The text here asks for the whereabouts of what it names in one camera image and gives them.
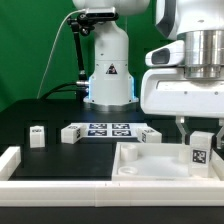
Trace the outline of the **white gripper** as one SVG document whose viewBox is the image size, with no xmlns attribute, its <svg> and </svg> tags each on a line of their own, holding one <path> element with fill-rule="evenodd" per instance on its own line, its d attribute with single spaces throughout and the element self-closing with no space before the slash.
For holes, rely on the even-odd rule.
<svg viewBox="0 0 224 224">
<path fill-rule="evenodd" d="M 218 79 L 186 79 L 182 68 L 150 69 L 142 79 L 140 105 L 145 114 L 177 116 L 183 144 L 189 142 L 185 117 L 224 118 L 224 74 Z M 219 119 L 217 148 L 224 119 Z"/>
</svg>

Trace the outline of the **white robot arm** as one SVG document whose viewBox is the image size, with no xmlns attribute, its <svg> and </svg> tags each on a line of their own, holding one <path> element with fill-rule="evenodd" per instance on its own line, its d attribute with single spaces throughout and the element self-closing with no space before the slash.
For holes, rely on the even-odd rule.
<svg viewBox="0 0 224 224">
<path fill-rule="evenodd" d="M 134 36 L 118 17 L 147 11 L 151 0 L 72 0 L 78 25 L 94 34 L 87 106 L 104 111 L 138 103 L 149 115 L 217 118 L 224 137 L 224 0 L 156 0 L 155 29 L 169 44 L 152 50 L 151 22 Z"/>
</svg>

